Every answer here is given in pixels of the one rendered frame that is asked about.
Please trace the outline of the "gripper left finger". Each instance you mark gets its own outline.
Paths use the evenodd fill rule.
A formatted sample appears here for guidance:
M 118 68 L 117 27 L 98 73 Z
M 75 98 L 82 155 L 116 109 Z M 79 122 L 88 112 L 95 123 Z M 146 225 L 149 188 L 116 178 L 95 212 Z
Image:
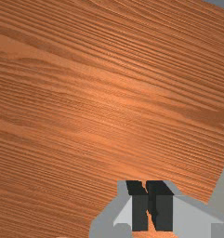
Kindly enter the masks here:
M 124 184 L 118 193 L 125 199 L 125 204 L 116 215 L 113 225 L 127 224 L 131 231 L 146 231 L 148 194 L 138 180 L 125 180 Z

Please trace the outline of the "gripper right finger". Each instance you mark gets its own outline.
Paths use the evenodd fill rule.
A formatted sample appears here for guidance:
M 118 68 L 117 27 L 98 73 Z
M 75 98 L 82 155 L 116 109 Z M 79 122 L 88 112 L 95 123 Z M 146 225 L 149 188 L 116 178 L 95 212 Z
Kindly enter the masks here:
M 183 195 L 169 180 L 147 180 L 148 210 L 157 231 L 178 238 L 224 238 L 224 217 L 204 203 Z

